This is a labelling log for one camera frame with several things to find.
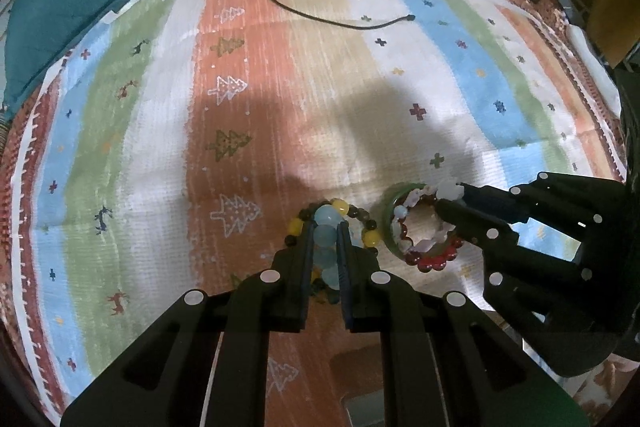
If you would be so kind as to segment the teal pillow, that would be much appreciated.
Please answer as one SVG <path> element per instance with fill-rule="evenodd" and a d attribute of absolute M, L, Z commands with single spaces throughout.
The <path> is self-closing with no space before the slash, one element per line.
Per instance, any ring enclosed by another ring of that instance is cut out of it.
<path fill-rule="evenodd" d="M 130 0 L 14 0 L 6 28 L 3 104 L 13 118 L 49 67 Z"/>

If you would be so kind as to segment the green jade bangle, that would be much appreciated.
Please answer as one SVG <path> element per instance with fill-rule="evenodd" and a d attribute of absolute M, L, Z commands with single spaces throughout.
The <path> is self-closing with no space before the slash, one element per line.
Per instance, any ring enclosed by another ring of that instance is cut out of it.
<path fill-rule="evenodd" d="M 454 182 L 398 187 L 383 213 L 388 249 L 423 273 L 445 269 L 458 257 L 463 241 L 456 227 L 440 217 L 436 204 L 462 195 L 463 188 Z"/>

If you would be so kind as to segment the striped colourful mat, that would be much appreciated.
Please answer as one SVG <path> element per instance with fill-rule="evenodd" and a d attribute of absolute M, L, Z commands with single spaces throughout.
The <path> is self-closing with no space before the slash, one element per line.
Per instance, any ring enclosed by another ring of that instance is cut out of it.
<path fill-rule="evenodd" d="M 53 64 L 2 157 L 3 317 L 47 421 L 171 303 L 265 269 L 299 211 L 367 210 L 382 265 L 398 187 L 623 180 L 620 102 L 506 0 L 131 0 Z"/>

